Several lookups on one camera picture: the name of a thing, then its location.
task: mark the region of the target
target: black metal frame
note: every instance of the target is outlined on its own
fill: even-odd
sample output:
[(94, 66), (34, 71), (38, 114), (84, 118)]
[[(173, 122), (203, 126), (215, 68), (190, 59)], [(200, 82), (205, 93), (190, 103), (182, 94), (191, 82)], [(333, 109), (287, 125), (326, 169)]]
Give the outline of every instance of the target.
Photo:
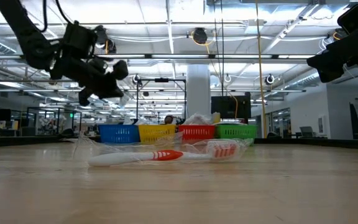
[[(139, 89), (139, 81), (145, 81), (146, 83), (143, 84), (142, 88)], [(185, 118), (186, 118), (186, 107), (187, 107), (187, 85), (186, 80), (184, 79), (171, 79), (171, 78), (139, 78), (136, 81), (136, 118), (139, 118), (139, 92), (147, 85), (149, 82), (157, 82), (157, 83), (167, 83), (167, 82), (174, 82), (185, 92)], [(183, 89), (178, 82), (183, 82), (185, 84), (185, 89)]]
[(57, 113), (57, 124), (56, 124), (56, 130), (59, 130), (59, 122), (60, 122), (60, 112), (61, 110), (63, 110), (64, 112), (71, 112), (73, 113), (73, 121), (71, 122), (71, 128), (74, 128), (74, 114), (79, 113), (80, 114), (80, 127), (79, 127), (79, 131), (81, 131), (81, 124), (82, 124), (82, 112), (80, 111), (76, 111), (76, 110), (70, 110), (70, 109), (63, 109), (63, 108), (59, 108), (59, 107), (51, 107), (51, 108), (41, 108), (41, 107), (28, 107), (27, 108), (27, 114), (26, 114), (26, 120), (29, 120), (29, 113), (30, 110), (37, 110), (37, 111), (44, 111), (45, 112), (45, 116), (46, 116), (46, 112), (54, 112)]

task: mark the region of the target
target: person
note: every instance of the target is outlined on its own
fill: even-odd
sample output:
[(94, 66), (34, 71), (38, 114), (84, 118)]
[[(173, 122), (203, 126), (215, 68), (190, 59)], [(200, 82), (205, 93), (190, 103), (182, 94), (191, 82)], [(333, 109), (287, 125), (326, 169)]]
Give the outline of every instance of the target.
[(164, 123), (165, 124), (172, 124), (173, 122), (173, 116), (172, 115), (167, 115), (164, 119)]

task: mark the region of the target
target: blue basket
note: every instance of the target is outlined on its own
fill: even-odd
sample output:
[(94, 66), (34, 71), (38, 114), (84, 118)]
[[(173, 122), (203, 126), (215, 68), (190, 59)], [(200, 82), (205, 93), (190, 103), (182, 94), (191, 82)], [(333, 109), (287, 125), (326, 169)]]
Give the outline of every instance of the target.
[(129, 144), (140, 142), (137, 125), (101, 124), (99, 130), (100, 140), (103, 143)]

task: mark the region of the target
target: red basket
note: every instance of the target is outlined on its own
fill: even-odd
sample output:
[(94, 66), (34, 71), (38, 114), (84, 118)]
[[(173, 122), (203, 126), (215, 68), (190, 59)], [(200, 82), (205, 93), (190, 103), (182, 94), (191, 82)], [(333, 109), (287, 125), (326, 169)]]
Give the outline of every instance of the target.
[(215, 125), (179, 125), (179, 132), (184, 141), (213, 139)]

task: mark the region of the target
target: green basket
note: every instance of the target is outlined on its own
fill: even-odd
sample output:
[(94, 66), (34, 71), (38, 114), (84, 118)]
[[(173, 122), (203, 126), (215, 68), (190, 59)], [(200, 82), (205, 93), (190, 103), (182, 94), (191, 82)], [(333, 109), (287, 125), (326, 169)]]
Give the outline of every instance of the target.
[(217, 125), (216, 134), (219, 139), (255, 139), (257, 135), (257, 126)]

